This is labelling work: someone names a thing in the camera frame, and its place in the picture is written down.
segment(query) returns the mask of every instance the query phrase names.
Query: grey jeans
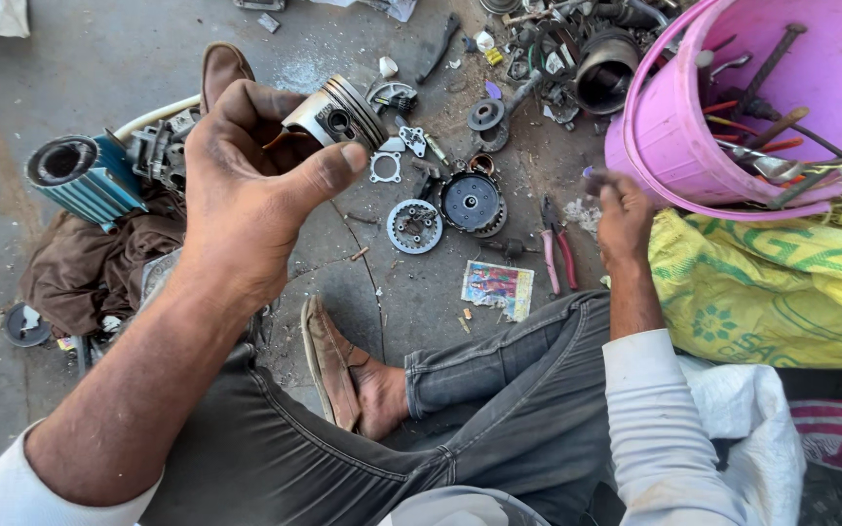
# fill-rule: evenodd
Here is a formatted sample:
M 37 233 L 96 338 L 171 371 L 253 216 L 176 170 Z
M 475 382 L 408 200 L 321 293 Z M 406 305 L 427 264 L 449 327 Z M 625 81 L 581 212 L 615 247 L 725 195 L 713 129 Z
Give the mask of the grey jeans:
M 412 417 L 492 397 L 446 443 L 401 452 L 292 400 L 241 345 L 193 410 L 139 523 L 359 525 L 400 501 L 463 484 L 575 524 L 607 476 L 602 345 L 609 295 L 554 301 L 484 341 L 405 358 Z

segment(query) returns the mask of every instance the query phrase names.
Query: pink-handled pliers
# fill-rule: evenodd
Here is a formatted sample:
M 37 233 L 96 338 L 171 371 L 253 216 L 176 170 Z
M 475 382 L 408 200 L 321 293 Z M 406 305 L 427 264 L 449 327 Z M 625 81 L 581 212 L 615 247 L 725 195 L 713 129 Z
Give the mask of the pink-handled pliers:
M 551 199 L 544 195 L 541 207 L 541 216 L 544 220 L 544 231 L 541 238 L 544 240 L 544 265 L 547 266 L 547 275 L 551 277 L 551 288 L 556 295 L 560 294 L 560 283 L 557 282 L 557 272 L 554 269 L 554 240 L 557 239 L 557 246 L 564 258 L 564 269 L 567 271 L 567 285 L 571 290 L 577 290 L 577 273 L 574 270 L 574 256 L 571 254 L 571 247 L 567 245 L 567 232 L 557 222 L 557 212 Z

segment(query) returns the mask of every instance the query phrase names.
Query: white sleeve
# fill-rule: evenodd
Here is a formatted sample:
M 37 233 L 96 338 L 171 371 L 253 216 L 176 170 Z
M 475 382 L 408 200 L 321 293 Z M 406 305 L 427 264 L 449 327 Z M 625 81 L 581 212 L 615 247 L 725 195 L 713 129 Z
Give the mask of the white sleeve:
M 127 503 L 114 507 L 83 507 L 70 503 L 41 482 L 24 457 L 25 430 L 0 457 L 0 525 L 132 526 L 148 507 L 161 483 Z
M 719 478 L 667 329 L 610 341 L 609 435 L 622 524 L 746 524 L 746 504 Z

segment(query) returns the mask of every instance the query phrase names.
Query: white hose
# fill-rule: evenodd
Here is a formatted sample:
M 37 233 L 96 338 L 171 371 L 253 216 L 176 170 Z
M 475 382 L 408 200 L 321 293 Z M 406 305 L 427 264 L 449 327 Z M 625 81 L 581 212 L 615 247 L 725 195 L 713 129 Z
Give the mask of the white hose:
M 179 100 L 173 104 L 168 104 L 167 106 L 159 108 L 154 112 L 148 112 L 141 117 L 129 121 L 120 127 L 119 131 L 113 135 L 115 135 L 119 140 L 125 140 L 128 136 L 132 135 L 133 131 L 150 125 L 158 119 L 163 119 L 173 113 L 186 110 L 191 106 L 196 106 L 197 104 L 200 104 L 200 95 L 196 94 L 194 96 L 189 96 L 183 100 Z

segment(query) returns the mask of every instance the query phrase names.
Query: brown loafer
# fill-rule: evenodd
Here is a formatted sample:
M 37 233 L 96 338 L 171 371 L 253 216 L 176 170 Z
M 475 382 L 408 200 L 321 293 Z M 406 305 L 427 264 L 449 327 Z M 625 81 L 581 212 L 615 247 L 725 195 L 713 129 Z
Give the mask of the brown loafer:
M 319 296 L 311 296 L 301 307 L 301 331 L 324 418 L 348 432 L 356 432 L 362 409 L 349 368 L 365 364 L 368 353 L 337 330 Z
M 200 66 L 200 115 L 206 115 L 229 84 L 240 78 L 255 80 L 239 48 L 229 42 L 209 44 Z

